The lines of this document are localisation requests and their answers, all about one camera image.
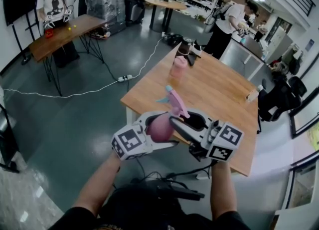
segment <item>black and white marker cube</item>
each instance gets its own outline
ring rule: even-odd
[[[112,147],[122,161],[139,158],[153,151],[152,147],[147,146],[145,132],[139,125],[125,126],[116,132]]]
[[[207,157],[228,162],[236,153],[244,133],[230,123],[225,123],[208,150]]]

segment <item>pink cup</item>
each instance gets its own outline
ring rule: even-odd
[[[177,56],[173,66],[170,69],[170,74],[175,78],[181,78],[187,66],[187,60],[184,56]]]

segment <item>pink spray bottle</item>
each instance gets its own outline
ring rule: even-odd
[[[166,91],[167,97],[157,102],[170,103],[172,110],[158,116],[147,129],[147,134],[150,135],[151,139],[155,142],[166,142],[172,137],[174,128],[169,122],[170,116],[180,117],[183,115],[186,118],[190,117],[178,93],[169,85],[166,86]]]

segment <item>pink water bottle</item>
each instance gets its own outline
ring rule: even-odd
[[[187,60],[184,56],[177,56],[171,67],[170,74],[175,78],[181,78],[186,70]]]
[[[148,127],[146,133],[151,136],[155,142],[169,141],[174,133],[174,128],[170,124],[169,118],[171,116],[180,117],[183,115],[189,118],[190,115],[184,105],[183,100],[178,93],[169,85],[166,86],[167,97],[158,101],[160,103],[169,103],[172,106],[170,112],[166,112],[158,116]]]

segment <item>office chair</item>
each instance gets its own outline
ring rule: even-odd
[[[274,89],[267,93],[262,90],[258,95],[258,125],[259,130],[257,134],[261,133],[261,121],[275,122],[279,119],[280,115],[288,110],[295,109],[301,106],[303,100],[302,96],[307,92],[303,82],[296,76],[290,78],[288,83],[284,80],[279,80]],[[273,113],[269,110],[273,107],[278,109]]]

